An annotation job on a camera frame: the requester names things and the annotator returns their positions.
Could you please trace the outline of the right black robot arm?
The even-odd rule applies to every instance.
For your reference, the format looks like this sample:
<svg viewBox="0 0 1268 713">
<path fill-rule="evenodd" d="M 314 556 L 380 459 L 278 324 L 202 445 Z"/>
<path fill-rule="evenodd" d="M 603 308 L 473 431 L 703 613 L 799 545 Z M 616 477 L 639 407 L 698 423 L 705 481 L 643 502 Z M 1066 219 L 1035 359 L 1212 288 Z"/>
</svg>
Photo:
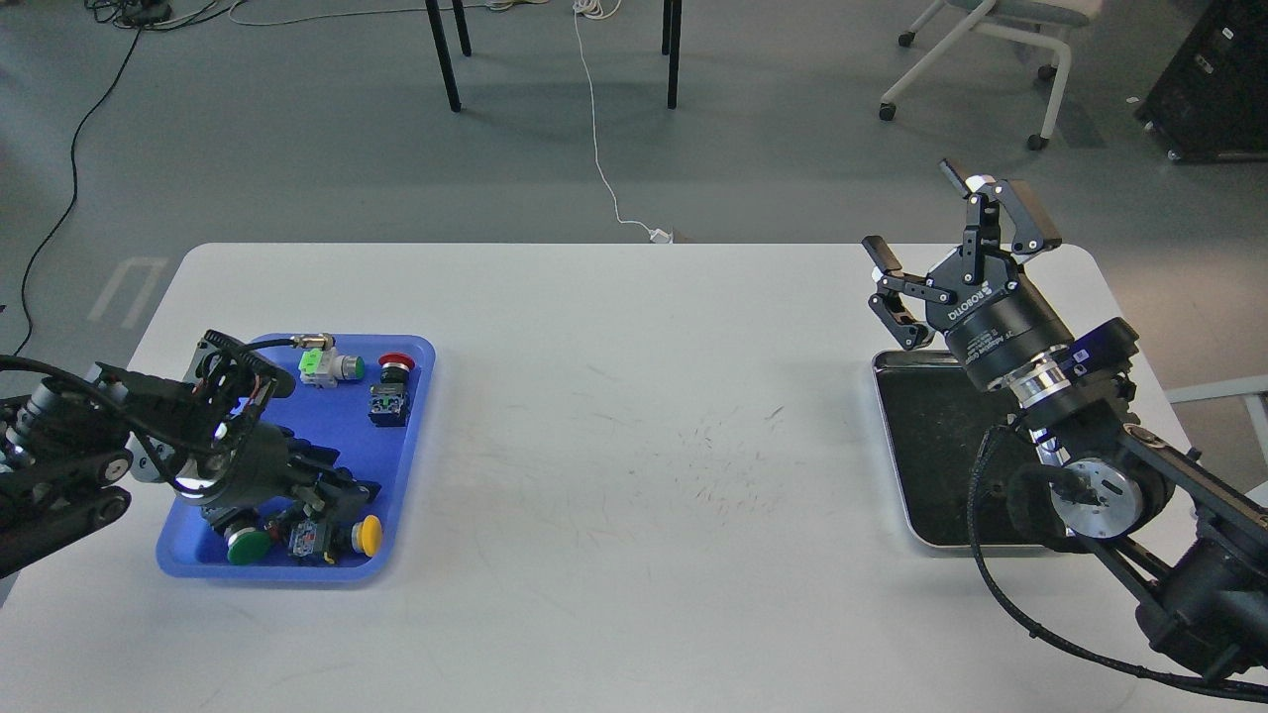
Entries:
<svg viewBox="0 0 1268 713">
<path fill-rule="evenodd" d="M 1137 332 L 1121 317 L 1074 337 L 1028 279 L 1025 263 L 1061 245 L 1026 181 L 940 167 L 966 202 L 957 247 L 923 275 L 902 269 L 884 239 L 869 304 L 907 351 L 943 337 L 980 392 L 1011 392 L 1014 414 L 983 436 L 966 496 L 967 546 L 983 582 L 1028 636 L 1074 658 L 1211 698 L 1264 703 L 1241 672 L 1265 666 L 1265 509 L 1150 433 L 1131 412 Z M 1150 650 L 1186 672 L 1106 658 L 1065 639 L 1002 592 L 978 533 L 984 469 L 1006 434 L 1027 435 L 1038 461 L 1006 485 L 1011 523 L 1033 546 L 1093 554 L 1137 600 Z"/>
</svg>

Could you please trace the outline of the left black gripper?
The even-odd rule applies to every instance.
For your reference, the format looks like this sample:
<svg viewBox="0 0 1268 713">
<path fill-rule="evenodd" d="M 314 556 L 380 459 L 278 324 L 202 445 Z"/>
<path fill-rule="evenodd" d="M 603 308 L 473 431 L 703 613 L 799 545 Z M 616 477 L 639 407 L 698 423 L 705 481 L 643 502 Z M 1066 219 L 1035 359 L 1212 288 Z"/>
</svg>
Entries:
<svg viewBox="0 0 1268 713">
<path fill-rule="evenodd" d="M 275 497 L 293 499 L 297 488 L 314 483 L 316 520 L 354 521 L 375 501 L 380 483 L 335 477 L 339 455 L 339 450 L 295 438 L 285 426 L 259 424 L 236 452 L 226 477 L 203 497 L 203 505 L 255 507 Z"/>
</svg>

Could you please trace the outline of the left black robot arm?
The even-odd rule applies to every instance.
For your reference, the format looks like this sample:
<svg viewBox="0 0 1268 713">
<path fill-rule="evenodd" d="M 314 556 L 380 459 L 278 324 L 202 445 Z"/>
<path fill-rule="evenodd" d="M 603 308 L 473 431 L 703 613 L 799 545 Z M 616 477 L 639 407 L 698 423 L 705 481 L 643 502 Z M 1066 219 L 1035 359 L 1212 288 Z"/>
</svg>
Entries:
<svg viewBox="0 0 1268 713">
<path fill-rule="evenodd" d="M 276 546 L 303 563 L 375 556 L 385 532 L 366 509 L 379 483 L 262 417 L 295 387 L 266 348 L 209 330 L 185 381 L 104 362 L 76 377 L 3 356 L 3 370 L 41 376 L 30 395 L 3 401 L 3 573 L 118 521 L 132 500 L 123 474 L 166 483 L 197 507 L 231 565 Z"/>
</svg>

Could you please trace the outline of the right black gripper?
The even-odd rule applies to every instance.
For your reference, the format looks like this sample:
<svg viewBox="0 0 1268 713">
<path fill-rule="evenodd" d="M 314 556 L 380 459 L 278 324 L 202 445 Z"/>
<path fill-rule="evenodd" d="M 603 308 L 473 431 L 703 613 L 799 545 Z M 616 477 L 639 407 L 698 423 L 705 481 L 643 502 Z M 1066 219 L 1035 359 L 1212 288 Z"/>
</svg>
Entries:
<svg viewBox="0 0 1268 713">
<path fill-rule="evenodd" d="M 1060 247 L 1063 236 L 1028 181 L 970 175 L 951 159 L 941 159 L 940 170 L 967 200 L 960 247 L 921 278 L 902 270 L 883 236 L 866 236 L 861 245 L 877 270 L 869 304 L 907 351 L 928 348 L 933 330 L 941 332 L 974 387 L 988 391 L 1037 354 L 1074 340 L 1018 265 Z M 983 271 L 980 283 L 966 283 L 969 271 Z M 907 311 L 903 296 L 928 302 L 931 329 Z"/>
</svg>

